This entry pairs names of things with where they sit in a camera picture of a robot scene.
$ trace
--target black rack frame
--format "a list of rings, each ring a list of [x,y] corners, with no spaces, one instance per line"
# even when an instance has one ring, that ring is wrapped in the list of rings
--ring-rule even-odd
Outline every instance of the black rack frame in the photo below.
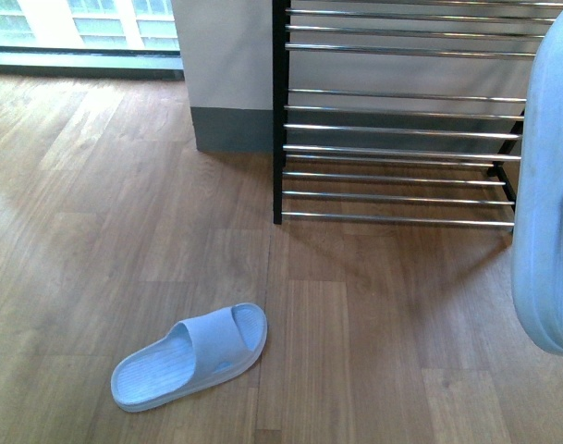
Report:
[[[312,0],[299,0],[301,4],[307,4]],[[332,3],[338,0],[325,0]],[[338,27],[338,26],[311,26],[296,25],[292,23],[292,17],[332,17],[340,19],[381,19],[388,22],[409,20],[413,22],[485,22],[485,23],[525,23],[528,25],[551,25],[557,12],[563,8],[563,3],[551,2],[526,2],[526,1],[474,1],[474,0],[399,0],[399,1],[351,1],[343,2],[351,4],[375,4],[375,5],[410,5],[410,6],[468,6],[479,8],[517,8],[522,10],[545,10],[555,11],[553,17],[526,17],[498,16],[496,14],[482,15],[455,15],[455,14],[418,14],[418,13],[386,13],[353,10],[310,10],[296,9],[292,7],[292,0],[273,0],[273,111],[274,111],[274,163],[273,163],[273,191],[274,191],[274,223],[280,224],[285,217],[320,218],[326,220],[347,220],[362,222],[391,222],[391,223],[415,223],[415,224],[439,224],[465,227],[489,227],[489,228],[513,228],[512,221],[498,220],[457,220],[457,219],[430,219],[424,217],[396,217],[376,215],[348,215],[348,214],[320,214],[314,212],[284,211],[285,199],[317,199],[317,200],[339,200],[359,202],[383,202],[383,203],[408,203],[408,204],[442,204],[442,205],[484,205],[491,207],[507,207],[515,210],[516,192],[511,184],[508,174],[504,169],[506,162],[519,162],[520,156],[511,155],[511,150],[521,140],[523,132],[523,115],[507,114],[461,114],[448,112],[418,112],[418,111],[389,111],[358,109],[341,106],[319,106],[319,105],[290,105],[291,94],[322,94],[327,96],[351,96],[351,97],[373,97],[373,98],[400,98],[417,100],[440,100],[440,101],[469,101],[484,103],[501,103],[523,105],[525,110],[525,99],[519,97],[485,97],[485,96],[459,96],[459,95],[436,95],[436,94],[411,94],[402,92],[364,92],[364,91],[342,91],[325,89],[303,89],[290,87],[289,61],[290,54],[296,51],[323,52],[323,53],[352,53],[373,56],[429,56],[429,57],[455,57],[472,59],[502,59],[502,60],[524,60],[532,61],[533,52],[514,51],[477,51],[442,48],[409,48],[409,47],[385,47],[352,44],[318,44],[318,43],[295,43],[291,39],[292,34],[337,34],[337,35],[374,35],[380,37],[424,37],[427,39],[463,39],[463,40],[497,40],[497,41],[540,41],[544,32],[452,32],[423,31],[411,29],[378,29],[369,27]],[[451,131],[435,129],[410,129],[410,128],[376,128],[362,126],[341,125],[314,125],[303,123],[292,123],[288,121],[289,112],[300,111],[301,113],[323,112],[352,114],[386,114],[390,116],[411,117],[441,117],[441,118],[467,118],[482,120],[507,120],[514,122],[509,133],[480,132],[480,131]],[[502,145],[497,154],[465,154],[445,152],[417,152],[385,150],[376,148],[337,147],[319,145],[288,144],[288,133],[300,131],[306,133],[371,133],[380,135],[398,135],[405,137],[433,138],[460,138],[475,140],[501,141]],[[288,161],[297,162],[331,162],[331,163],[366,163],[366,164],[394,164],[394,165],[424,165],[433,167],[464,167],[480,168],[490,178],[496,180],[458,180],[458,179],[422,179],[422,178],[399,178],[390,176],[370,176],[358,174],[325,174],[286,171]],[[412,196],[385,196],[365,193],[337,193],[319,191],[292,191],[284,190],[284,179],[301,180],[324,180],[324,181],[361,181],[361,182],[388,182],[388,183],[412,183],[420,185],[454,185],[462,187],[494,186],[500,187],[505,193],[506,201],[473,200],[473,199],[440,199],[419,198]]]

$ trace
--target slipper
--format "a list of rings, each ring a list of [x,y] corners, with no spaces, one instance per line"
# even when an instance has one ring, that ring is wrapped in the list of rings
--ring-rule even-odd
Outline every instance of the slipper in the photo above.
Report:
[[[563,355],[563,12],[532,67],[513,235],[513,300],[532,341]]]
[[[115,368],[113,398],[127,412],[141,412],[226,382],[256,362],[266,331],[264,312],[252,303],[180,321]]]

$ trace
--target light blue plastic object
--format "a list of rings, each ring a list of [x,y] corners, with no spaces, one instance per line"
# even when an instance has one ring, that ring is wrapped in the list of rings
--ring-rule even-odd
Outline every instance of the light blue plastic object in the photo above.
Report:
[[[533,342],[563,355],[563,12],[532,67],[513,236],[513,299]]]
[[[115,368],[113,398],[127,412],[141,412],[226,382],[256,362],[266,332],[264,312],[252,303],[180,321]]]

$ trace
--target wooden floor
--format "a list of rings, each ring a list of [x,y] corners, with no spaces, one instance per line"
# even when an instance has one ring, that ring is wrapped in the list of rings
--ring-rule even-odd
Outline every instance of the wooden floor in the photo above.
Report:
[[[0,77],[0,443],[563,443],[505,231],[271,223],[268,155],[196,151],[181,82]],[[110,376],[257,302],[262,359],[146,413]]]

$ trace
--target metal rack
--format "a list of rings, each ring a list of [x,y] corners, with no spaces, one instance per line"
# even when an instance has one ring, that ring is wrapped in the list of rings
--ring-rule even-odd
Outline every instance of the metal rack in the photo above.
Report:
[[[524,97],[294,85],[292,57],[497,60],[501,67],[523,63],[529,72],[562,8],[527,1],[274,0],[274,222],[305,217],[513,228],[516,194],[505,164],[520,161],[511,151],[521,141]],[[469,105],[481,108],[469,111]],[[451,187],[455,192],[444,192]],[[395,214],[403,206],[408,209]],[[440,208],[438,216],[424,213],[427,206]],[[450,207],[470,216],[443,217],[441,209]],[[485,216],[485,208],[502,213]]]

